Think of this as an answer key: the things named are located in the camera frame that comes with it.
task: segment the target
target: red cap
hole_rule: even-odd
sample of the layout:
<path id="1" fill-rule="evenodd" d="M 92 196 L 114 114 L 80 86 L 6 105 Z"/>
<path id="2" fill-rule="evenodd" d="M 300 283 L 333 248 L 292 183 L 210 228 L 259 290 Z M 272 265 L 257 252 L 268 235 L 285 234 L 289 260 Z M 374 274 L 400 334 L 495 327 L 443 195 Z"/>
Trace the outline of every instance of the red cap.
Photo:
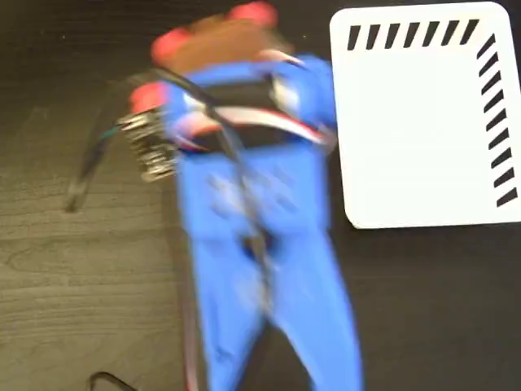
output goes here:
<path id="1" fill-rule="evenodd" d="M 250 19 L 262 27 L 277 25 L 277 10 L 267 2 L 250 2 L 234 7 L 229 13 L 230 19 Z"/>
<path id="2" fill-rule="evenodd" d="M 163 85 L 160 82 L 149 83 L 138 87 L 130 95 L 132 112 L 145 112 L 166 103 Z"/>
<path id="3" fill-rule="evenodd" d="M 174 55 L 188 39 L 190 39 L 190 33 L 183 27 L 162 35 L 152 43 L 152 59 L 161 64 L 164 59 Z"/>

